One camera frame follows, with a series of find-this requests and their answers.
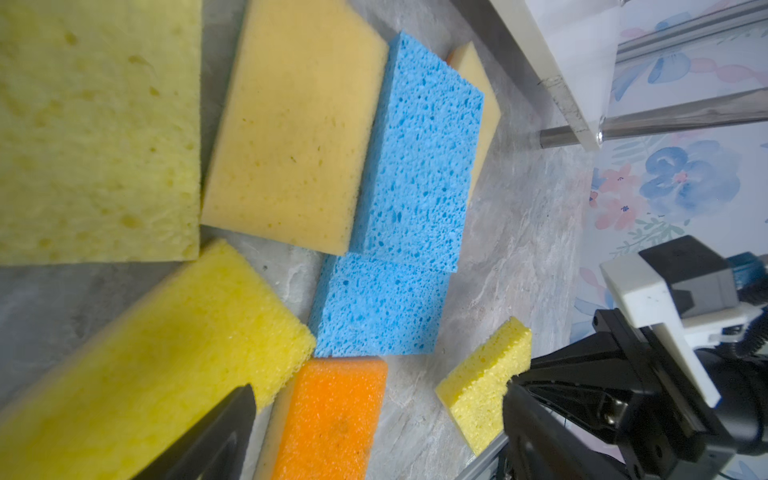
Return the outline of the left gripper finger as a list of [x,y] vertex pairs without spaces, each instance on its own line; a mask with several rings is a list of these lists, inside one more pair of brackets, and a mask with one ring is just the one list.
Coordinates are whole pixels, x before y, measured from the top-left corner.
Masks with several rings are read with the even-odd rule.
[[235,388],[134,479],[238,479],[256,413],[252,386]]

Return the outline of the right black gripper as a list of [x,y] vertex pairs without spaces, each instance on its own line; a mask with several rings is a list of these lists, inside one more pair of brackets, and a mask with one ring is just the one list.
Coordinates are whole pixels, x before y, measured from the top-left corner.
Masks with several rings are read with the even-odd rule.
[[558,408],[606,406],[600,421],[634,479],[721,479],[734,457],[766,455],[765,314],[740,342],[697,351],[720,390],[714,407],[658,335],[647,328],[631,332],[619,310],[596,311],[593,324],[598,333],[533,359],[507,384],[504,479],[629,477],[624,464],[589,449],[532,396]]

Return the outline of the yellow porous sponge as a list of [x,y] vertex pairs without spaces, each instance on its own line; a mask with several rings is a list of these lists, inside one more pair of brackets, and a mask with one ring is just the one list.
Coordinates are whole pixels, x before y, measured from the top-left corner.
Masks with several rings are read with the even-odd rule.
[[480,455],[503,430],[507,382],[530,369],[532,331],[512,317],[436,387],[473,454]]

